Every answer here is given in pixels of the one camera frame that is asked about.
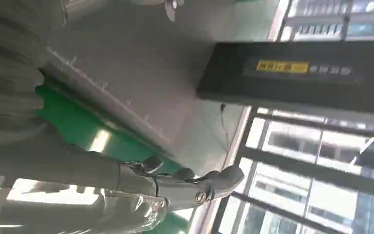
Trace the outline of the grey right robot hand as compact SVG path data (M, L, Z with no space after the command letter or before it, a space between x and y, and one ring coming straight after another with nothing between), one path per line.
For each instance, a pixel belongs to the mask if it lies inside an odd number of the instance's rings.
M237 166L153 175L47 126L0 131L0 234L138 234L168 212L230 195L243 178Z

